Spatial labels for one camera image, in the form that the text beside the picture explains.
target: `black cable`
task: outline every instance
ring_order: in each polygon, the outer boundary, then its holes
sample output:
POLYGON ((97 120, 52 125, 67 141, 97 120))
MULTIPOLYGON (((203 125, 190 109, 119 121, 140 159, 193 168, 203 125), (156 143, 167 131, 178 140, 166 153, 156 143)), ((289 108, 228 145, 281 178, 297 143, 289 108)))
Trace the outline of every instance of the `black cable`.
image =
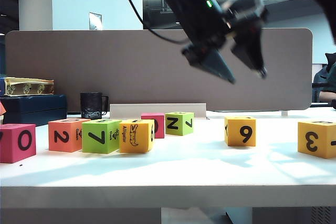
POLYGON ((136 7, 134 6, 132 0, 128 0, 130 2, 130 5, 132 6, 136 16, 138 17, 139 21, 142 23, 143 27, 145 29, 147 29, 148 31, 150 31, 152 34, 154 34, 155 36, 158 36, 159 38, 163 39, 163 40, 166 40, 168 42, 171 42, 171 43, 174 43, 174 44, 178 44, 178 45, 181 45, 181 44, 185 44, 189 41, 189 39, 184 39, 184 40, 174 40, 174 39, 169 39, 169 38, 166 38, 160 34, 158 34, 157 32, 153 31, 151 28, 149 28, 145 23, 144 21, 142 20, 142 18, 140 17, 136 7))

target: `black mug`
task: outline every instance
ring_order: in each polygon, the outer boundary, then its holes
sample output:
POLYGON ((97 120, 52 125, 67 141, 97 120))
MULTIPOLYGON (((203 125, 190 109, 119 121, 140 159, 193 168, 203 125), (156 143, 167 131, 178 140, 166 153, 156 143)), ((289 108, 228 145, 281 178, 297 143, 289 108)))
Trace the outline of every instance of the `black mug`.
POLYGON ((103 96, 101 92, 83 92, 80 93, 80 110, 81 117, 85 119, 101 119, 102 115, 107 114, 109 97, 103 96))

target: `orange block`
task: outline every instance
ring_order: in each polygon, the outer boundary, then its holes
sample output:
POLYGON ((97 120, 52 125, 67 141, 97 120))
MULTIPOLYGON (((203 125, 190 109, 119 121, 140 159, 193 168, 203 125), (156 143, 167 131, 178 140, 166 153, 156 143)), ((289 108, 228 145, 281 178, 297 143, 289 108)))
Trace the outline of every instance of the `orange block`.
POLYGON ((0 102, 0 115, 5 114, 5 113, 6 113, 6 110, 5 110, 4 106, 0 102))
POLYGON ((48 123, 49 150, 75 152, 82 149, 82 123, 90 119, 68 118, 48 123))

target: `number 9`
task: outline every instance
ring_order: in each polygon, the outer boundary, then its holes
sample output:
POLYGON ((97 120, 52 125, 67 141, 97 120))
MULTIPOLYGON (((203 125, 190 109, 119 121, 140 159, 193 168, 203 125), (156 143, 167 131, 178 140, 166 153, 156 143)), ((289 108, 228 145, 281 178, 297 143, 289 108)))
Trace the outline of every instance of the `number 9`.
POLYGON ((250 126, 243 126, 240 128, 240 134, 245 137, 243 139, 243 143, 246 143, 250 139, 250 137, 252 136, 252 132, 253 130, 250 126))

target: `number block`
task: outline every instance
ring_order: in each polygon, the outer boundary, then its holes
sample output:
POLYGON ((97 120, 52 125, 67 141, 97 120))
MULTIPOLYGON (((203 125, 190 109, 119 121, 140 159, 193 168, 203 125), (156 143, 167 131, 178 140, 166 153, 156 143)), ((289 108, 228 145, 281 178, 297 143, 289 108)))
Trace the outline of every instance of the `number block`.
POLYGON ((141 119, 153 119, 154 137, 164 138, 164 113, 142 113, 141 119))
POLYGON ((0 126, 0 163, 15 163, 36 155, 34 124, 0 126))
POLYGON ((336 157, 336 123, 298 122, 298 152, 317 157, 336 157))
POLYGON ((121 120, 97 119, 82 123, 82 151, 111 153, 119 149, 121 120))
POLYGON ((124 120, 119 124, 119 151, 146 153, 153 147, 154 120, 124 120))
POLYGON ((171 112, 165 114, 166 133, 184 136, 194 132, 193 112, 171 112))
POLYGON ((256 119, 250 116, 226 116, 225 142, 228 146, 256 146, 256 119))
POLYGON ((75 152, 82 149, 82 123, 90 119, 68 118, 48 122, 49 150, 75 152))

